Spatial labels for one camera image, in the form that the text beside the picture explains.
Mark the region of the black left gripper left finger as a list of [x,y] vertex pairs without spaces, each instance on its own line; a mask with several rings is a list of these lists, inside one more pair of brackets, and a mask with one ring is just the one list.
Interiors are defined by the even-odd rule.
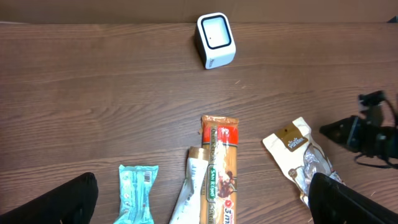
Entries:
[[1,223],[89,223],[98,199],[94,173],[86,172],[1,215]]

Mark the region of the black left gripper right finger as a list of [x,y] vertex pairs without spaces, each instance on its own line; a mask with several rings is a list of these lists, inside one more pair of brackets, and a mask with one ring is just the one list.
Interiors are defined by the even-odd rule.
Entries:
[[397,214],[322,173],[310,184],[308,204],[315,224],[397,224]]

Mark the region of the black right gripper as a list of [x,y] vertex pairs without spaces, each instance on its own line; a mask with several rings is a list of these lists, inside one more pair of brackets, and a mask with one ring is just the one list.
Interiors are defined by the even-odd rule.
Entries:
[[[397,112],[383,91],[358,96],[359,111],[364,115],[350,116],[320,127],[329,140],[351,151],[381,159],[397,158]],[[394,125],[384,126],[382,103],[390,108]]]

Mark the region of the beige resealable pouch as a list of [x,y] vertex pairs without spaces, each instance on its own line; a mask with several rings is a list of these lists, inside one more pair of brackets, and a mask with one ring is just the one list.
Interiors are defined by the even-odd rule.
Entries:
[[343,180],[323,152],[313,140],[312,129],[302,117],[262,140],[282,173],[300,191],[300,199],[308,203],[310,184],[315,173],[319,172],[343,184]]

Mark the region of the teal snack bar wrapper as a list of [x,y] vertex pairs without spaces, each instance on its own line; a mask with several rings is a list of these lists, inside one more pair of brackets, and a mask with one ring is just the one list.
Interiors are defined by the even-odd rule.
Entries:
[[154,224],[149,194],[159,166],[119,166],[120,209],[114,224]]

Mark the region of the white tube with gold cap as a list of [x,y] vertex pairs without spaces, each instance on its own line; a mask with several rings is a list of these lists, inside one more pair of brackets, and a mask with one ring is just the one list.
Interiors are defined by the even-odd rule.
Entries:
[[200,222],[200,195],[208,167],[209,150],[191,146],[188,150],[185,179],[175,204],[170,224],[198,224]]

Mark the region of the orange spaghetti package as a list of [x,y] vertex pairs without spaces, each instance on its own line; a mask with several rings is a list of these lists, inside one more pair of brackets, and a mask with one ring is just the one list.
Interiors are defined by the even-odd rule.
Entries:
[[235,224],[237,220],[237,151],[239,120],[204,115],[202,148],[209,150],[201,187],[200,223]]

